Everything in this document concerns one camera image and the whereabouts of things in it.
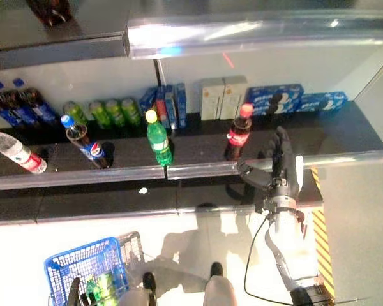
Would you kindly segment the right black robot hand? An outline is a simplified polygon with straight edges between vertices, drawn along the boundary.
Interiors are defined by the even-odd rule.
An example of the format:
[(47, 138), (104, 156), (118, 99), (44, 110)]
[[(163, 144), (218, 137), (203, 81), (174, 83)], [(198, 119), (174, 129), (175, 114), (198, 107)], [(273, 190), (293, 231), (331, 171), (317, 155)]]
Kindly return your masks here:
[(267, 189), (270, 196), (288, 196), (298, 199), (299, 183), (297, 181), (296, 160), (288, 132), (277, 127), (265, 151), (265, 157), (272, 160), (272, 171), (250, 166), (246, 161), (237, 163), (239, 176), (257, 189)]

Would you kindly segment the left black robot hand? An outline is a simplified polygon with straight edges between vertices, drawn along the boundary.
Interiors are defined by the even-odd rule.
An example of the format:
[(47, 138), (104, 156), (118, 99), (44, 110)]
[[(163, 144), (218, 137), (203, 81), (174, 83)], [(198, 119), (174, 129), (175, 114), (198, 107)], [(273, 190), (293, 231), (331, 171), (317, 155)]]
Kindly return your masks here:
[(74, 278), (74, 280), (71, 284), (66, 305), (89, 306), (89, 305), (97, 305), (98, 304), (98, 301), (96, 300), (96, 297), (95, 297), (93, 292), (80, 294), (79, 288), (80, 288), (80, 278), (76, 277), (76, 278)]

